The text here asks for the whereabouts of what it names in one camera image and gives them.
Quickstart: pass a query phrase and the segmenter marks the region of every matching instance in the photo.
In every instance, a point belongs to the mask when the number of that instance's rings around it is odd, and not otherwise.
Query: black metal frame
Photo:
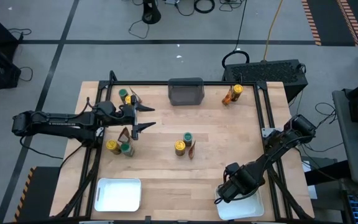
[[[237,82],[222,82],[222,81],[204,82],[204,85],[211,85],[211,86],[215,86],[215,85],[231,86],[231,85],[236,85],[236,84],[238,84],[238,83]],[[97,103],[99,103],[101,101],[101,96],[102,96],[102,92],[104,91],[104,89],[107,89],[107,94],[106,94],[105,100],[106,101],[110,100],[113,85],[168,85],[168,82],[167,81],[117,81],[117,78],[115,77],[115,75],[113,73],[110,73],[110,81],[99,81],[98,92],[96,94],[96,102]],[[259,89],[262,89],[263,94],[264,94],[264,101],[265,101],[265,105],[266,105],[269,126],[271,128],[275,127],[272,107],[270,105],[269,94],[267,91],[267,85],[265,82],[258,82],[258,83],[247,82],[247,83],[241,83],[241,85],[252,86],[254,89],[255,105],[256,105],[257,115],[258,115],[258,120],[259,120],[260,137],[263,142],[264,139],[263,139],[263,135],[262,135],[262,128],[265,127],[265,123],[264,123],[264,117],[263,117],[263,112],[262,112],[262,106],[260,104]],[[97,147],[96,150],[97,150],[97,152],[101,151],[101,146]],[[91,158],[91,151],[92,151],[92,148],[90,148],[90,147],[86,148],[83,167],[82,167],[82,171],[81,171],[80,185],[84,182],[85,177],[88,173],[88,167],[89,167],[90,158]],[[94,162],[97,162],[98,164],[99,164],[99,161],[100,161],[100,157],[95,158],[95,160],[94,160]],[[284,171],[283,171],[283,166],[282,166],[281,160],[279,160],[277,162],[277,169],[278,169],[279,178],[280,178],[281,182],[284,184],[284,186],[286,186],[285,176],[284,176]],[[93,200],[94,200],[94,194],[95,194],[96,182],[97,182],[97,176],[98,176],[97,172],[98,172],[98,170],[96,171],[96,175],[95,175],[94,179],[90,183],[89,197],[88,197],[88,201],[86,204],[86,213],[85,213],[85,216],[83,217],[86,220],[89,220],[91,217],[92,204],[93,204]],[[283,197],[283,201],[284,201],[285,213],[286,213],[287,217],[282,218],[280,216],[280,207],[278,204],[275,183],[270,176],[268,177],[268,181],[269,181],[269,187],[270,187],[270,195],[272,198],[275,221],[291,220],[293,218],[292,211],[289,206],[289,203],[287,202],[287,200],[284,197]],[[78,203],[75,205],[74,217],[80,217],[82,197],[80,199],[81,200],[79,200]],[[139,223],[139,222],[144,222],[144,221],[120,220],[119,222]]]

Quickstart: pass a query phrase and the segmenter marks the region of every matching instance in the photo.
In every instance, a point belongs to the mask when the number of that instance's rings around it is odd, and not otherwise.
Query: metal bracket
[[[267,138],[270,133],[272,133],[274,130],[276,131],[283,131],[282,128],[262,128],[262,137]]]

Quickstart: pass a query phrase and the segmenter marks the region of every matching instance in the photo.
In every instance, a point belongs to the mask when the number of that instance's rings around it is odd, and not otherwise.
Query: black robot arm
[[[274,130],[264,139],[266,153],[256,161],[242,166],[235,162],[225,168],[223,184],[218,188],[220,198],[215,203],[222,200],[229,203],[253,195],[261,185],[264,185],[263,173],[268,167],[277,162],[291,148],[310,142],[315,134],[316,126],[305,117],[302,115],[292,117],[284,125],[283,131]]]
[[[87,106],[91,111],[85,112]],[[155,122],[137,124],[137,111],[153,111],[153,108],[142,106],[135,96],[131,104],[124,104],[116,111],[110,101],[103,101],[94,106],[87,99],[86,107],[79,114],[57,114],[42,111],[26,111],[13,117],[12,132],[16,136],[33,136],[49,134],[75,138],[85,145],[95,141],[95,131],[100,127],[132,125],[132,138],[138,139],[138,133],[155,124]]]

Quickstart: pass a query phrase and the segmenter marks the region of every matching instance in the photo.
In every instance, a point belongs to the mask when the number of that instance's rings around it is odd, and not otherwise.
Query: small jar
[[[236,102],[239,99],[243,90],[244,87],[242,87],[242,85],[235,85],[233,88],[233,95],[231,101]]]
[[[121,154],[121,149],[118,145],[118,142],[115,140],[108,140],[106,143],[106,147],[107,149],[109,149],[112,153],[114,153],[115,155],[120,155]]]
[[[128,157],[132,157],[135,153],[135,149],[129,143],[123,143],[121,145],[121,152]]]
[[[185,133],[183,135],[183,141],[185,142],[186,146],[191,146],[192,140],[193,140],[193,135],[191,133]]]
[[[119,95],[119,97],[121,98],[121,101],[122,101],[123,103],[125,103],[125,97],[127,97],[127,95],[128,95],[127,90],[126,90],[126,89],[120,89],[120,90],[118,91],[118,95]]]
[[[184,141],[177,141],[175,143],[175,153],[178,156],[183,156],[186,152],[186,144]]]

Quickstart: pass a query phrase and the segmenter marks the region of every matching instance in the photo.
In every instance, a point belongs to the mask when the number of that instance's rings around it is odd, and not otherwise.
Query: wooden tabletop
[[[98,82],[83,82],[78,97],[76,113],[79,113],[90,97],[96,98]],[[128,86],[114,86],[112,102],[118,108],[121,100],[118,91]],[[138,113],[138,122],[155,121],[157,124],[139,134],[134,142],[134,157],[114,155],[103,146],[99,166],[100,178],[139,178],[142,182],[142,199],[136,212],[92,211],[92,219],[144,220],[211,220],[220,221],[213,203],[214,191],[222,183],[223,170],[233,162],[246,164],[263,153],[259,122],[251,86],[235,103],[224,106],[221,100],[228,86],[205,86],[205,97],[198,106],[172,106],[167,86],[131,86],[142,98],[142,104],[155,108],[153,112]],[[290,119],[290,112],[282,83],[268,83],[268,93],[277,128]],[[263,93],[260,91],[265,124],[268,125]],[[117,139],[122,126],[109,127],[104,141]],[[196,140],[195,156],[175,154],[175,141],[183,139],[183,133],[191,132]],[[68,140],[65,157],[79,146]],[[55,215],[68,203],[78,188],[85,149],[78,151],[63,166],[60,173],[50,214]],[[300,155],[294,149],[283,157],[287,187],[305,212],[314,216]],[[261,217],[243,220],[273,221],[267,174],[266,184],[260,187],[265,213]],[[281,193],[278,194],[280,212],[285,217]],[[83,196],[81,214],[85,214],[88,191]]]

